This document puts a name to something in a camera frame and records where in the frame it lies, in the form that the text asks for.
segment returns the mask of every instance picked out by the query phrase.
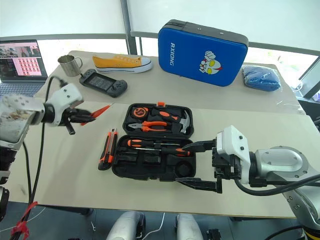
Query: black tool case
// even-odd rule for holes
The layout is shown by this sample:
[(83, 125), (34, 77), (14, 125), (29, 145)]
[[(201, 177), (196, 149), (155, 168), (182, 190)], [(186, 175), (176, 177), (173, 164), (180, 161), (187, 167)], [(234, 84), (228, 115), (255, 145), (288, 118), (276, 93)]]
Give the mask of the black tool case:
[[(147, 110), (144, 117), (134, 116), (134, 110), (143, 108)], [(169, 122), (167, 126), (153, 125), (149, 128), (166, 131), (142, 131), (140, 128), (132, 128), (130, 124), (148, 122), (166, 122), (159, 112), (164, 111), (173, 116), (186, 118), (189, 116), (189, 126), (185, 133), (182, 125), (177, 122)], [(189, 108), (184, 106), (165, 105), (164, 103), (134, 103), (129, 106), (126, 113), (123, 129), (127, 135), (121, 137), (117, 143), (112, 171), (119, 177), (136, 180), (159, 179), (160, 181), (174, 181), (176, 178), (194, 177), (196, 174), (196, 154), (190, 152), (188, 156), (178, 156), (177, 154), (167, 154), (159, 150), (134, 149), (139, 147), (139, 143), (133, 140), (153, 141), (153, 146), (142, 146), (148, 149), (173, 148), (180, 149), (192, 143), (189, 137), (194, 132), (193, 116)]]

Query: toolbox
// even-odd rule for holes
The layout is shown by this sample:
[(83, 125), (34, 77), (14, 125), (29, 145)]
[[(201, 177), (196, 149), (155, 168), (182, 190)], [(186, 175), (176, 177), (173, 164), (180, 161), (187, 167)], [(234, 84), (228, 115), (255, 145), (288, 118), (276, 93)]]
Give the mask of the toolbox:
[(159, 65), (169, 73), (227, 86), (243, 64), (244, 35), (172, 19), (158, 33)]
[(196, 154), (181, 148), (192, 143), (193, 116), (184, 106), (134, 103), (129, 106), (116, 146), (112, 171), (136, 180), (194, 177)]

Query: blue cloth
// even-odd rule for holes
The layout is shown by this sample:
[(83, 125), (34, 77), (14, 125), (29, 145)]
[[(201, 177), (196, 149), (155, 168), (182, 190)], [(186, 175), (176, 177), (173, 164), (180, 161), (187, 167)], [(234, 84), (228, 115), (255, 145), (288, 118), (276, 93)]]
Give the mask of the blue cloth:
[(281, 87), (274, 69), (257, 65), (243, 66), (244, 84), (250, 88), (271, 92)]

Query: white shoe sole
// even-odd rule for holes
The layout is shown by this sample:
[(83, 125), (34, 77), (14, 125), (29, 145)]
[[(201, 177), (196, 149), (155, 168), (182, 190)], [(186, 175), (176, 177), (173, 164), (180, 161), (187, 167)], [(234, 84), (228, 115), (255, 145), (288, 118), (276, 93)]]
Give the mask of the white shoe sole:
[(102, 73), (102, 74), (108, 74), (108, 73), (114, 73), (114, 72), (126, 72), (126, 73), (138, 74), (138, 73), (148, 71), (148, 70), (152, 69), (152, 67), (153, 67), (153, 63), (150, 60), (150, 62), (148, 62), (147, 64), (142, 65), (142, 66), (136, 66), (136, 67), (129, 67), (129, 68), (125, 68), (125, 67), (95, 67), (95, 68), (99, 73)]

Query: open toolbox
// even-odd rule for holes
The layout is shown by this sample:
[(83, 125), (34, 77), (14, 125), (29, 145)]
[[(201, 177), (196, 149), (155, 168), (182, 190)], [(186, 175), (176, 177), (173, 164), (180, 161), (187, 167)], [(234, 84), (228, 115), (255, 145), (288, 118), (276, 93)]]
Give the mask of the open toolbox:
[(192, 143), (193, 116), (184, 106), (134, 103), (129, 106), (117, 143), (112, 171), (137, 180), (194, 177), (196, 154), (181, 148)]

